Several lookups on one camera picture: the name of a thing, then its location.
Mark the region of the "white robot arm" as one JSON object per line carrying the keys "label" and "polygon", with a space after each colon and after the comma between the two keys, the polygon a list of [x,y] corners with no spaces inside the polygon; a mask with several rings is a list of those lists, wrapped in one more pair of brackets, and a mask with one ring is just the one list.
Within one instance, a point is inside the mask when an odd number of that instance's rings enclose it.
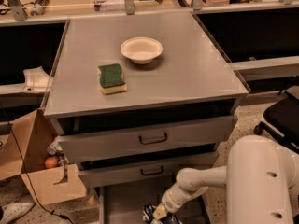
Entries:
{"label": "white robot arm", "polygon": [[226,189],[227,224],[294,224],[289,189],[298,184],[299,154],[258,135],[238,139],[227,164],[184,168],[154,211],[160,220],[210,187]]}

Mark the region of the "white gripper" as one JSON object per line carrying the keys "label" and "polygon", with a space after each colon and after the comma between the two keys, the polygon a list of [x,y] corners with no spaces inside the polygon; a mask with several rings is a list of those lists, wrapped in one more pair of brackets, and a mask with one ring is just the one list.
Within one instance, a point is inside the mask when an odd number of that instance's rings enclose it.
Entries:
{"label": "white gripper", "polygon": [[179,208],[187,202],[187,196],[183,191],[169,189],[162,197],[161,203],[153,213],[156,220],[160,220],[170,213],[176,213]]}

